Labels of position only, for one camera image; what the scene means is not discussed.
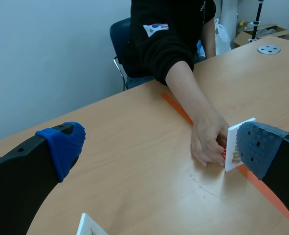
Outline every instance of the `person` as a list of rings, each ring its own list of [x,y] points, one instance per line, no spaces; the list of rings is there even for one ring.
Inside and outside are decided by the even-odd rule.
[[[150,76],[169,89],[193,121],[191,153],[203,165],[224,165],[229,128],[193,75],[199,39],[216,56],[213,0],[132,0],[131,38],[123,67],[133,81]]]

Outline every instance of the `black sweatshirt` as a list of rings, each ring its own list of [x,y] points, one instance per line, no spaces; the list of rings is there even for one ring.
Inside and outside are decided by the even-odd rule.
[[[165,83],[178,61],[194,68],[203,25],[214,18],[213,0],[132,0],[131,38],[123,67],[129,77],[154,75]]]

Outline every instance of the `sleeve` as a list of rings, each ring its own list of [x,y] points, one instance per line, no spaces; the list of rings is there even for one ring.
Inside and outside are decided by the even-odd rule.
[[[215,17],[216,14],[216,5],[213,0],[206,0],[205,3],[205,16],[204,16],[204,24],[209,22],[211,19]]]
[[[157,0],[133,1],[131,8],[131,34],[140,62],[164,85],[166,75],[175,63],[185,61],[191,70],[194,68],[192,52],[177,36],[170,12]]]

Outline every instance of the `red object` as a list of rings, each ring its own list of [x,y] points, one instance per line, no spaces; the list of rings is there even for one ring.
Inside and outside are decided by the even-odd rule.
[[[226,160],[226,149],[221,153],[222,157]]]

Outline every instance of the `white plastic bag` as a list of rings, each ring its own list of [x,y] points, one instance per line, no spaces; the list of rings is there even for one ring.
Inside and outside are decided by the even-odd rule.
[[[216,55],[223,54],[231,50],[230,38],[227,30],[221,24],[218,24],[219,20],[215,19],[215,41],[216,41]],[[200,55],[205,56],[203,47],[200,49]]]

